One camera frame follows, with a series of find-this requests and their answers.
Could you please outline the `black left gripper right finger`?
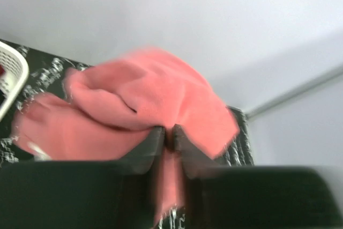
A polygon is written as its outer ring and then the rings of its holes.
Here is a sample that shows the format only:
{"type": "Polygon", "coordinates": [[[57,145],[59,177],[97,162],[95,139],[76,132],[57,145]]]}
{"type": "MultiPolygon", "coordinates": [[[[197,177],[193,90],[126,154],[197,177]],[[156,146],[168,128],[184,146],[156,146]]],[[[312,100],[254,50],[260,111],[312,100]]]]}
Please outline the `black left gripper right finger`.
{"type": "Polygon", "coordinates": [[[226,168],[191,143],[180,125],[174,126],[173,138],[181,159],[186,228],[227,228],[226,168]]]}

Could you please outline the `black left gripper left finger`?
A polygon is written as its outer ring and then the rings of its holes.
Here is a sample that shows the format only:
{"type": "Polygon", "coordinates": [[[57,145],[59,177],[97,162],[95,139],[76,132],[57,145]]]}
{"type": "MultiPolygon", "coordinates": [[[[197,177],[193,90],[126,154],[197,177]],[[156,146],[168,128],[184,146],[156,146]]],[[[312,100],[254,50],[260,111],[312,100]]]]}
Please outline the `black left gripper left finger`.
{"type": "Polygon", "coordinates": [[[165,129],[155,127],[122,158],[129,169],[123,181],[122,228],[153,228],[165,129]]]}

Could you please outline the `pink t shirt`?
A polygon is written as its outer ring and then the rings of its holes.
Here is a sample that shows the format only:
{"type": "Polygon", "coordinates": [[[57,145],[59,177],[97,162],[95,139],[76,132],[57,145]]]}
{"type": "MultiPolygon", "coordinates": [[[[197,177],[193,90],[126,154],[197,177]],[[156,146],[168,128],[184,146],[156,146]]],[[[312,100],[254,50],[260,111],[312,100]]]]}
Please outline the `pink t shirt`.
{"type": "Polygon", "coordinates": [[[83,71],[69,69],[62,100],[41,93],[16,115],[15,144],[52,160],[123,157],[153,127],[171,137],[180,125],[209,158],[220,156],[239,133],[234,115],[209,83],[181,59],[139,50],[83,71]]]}

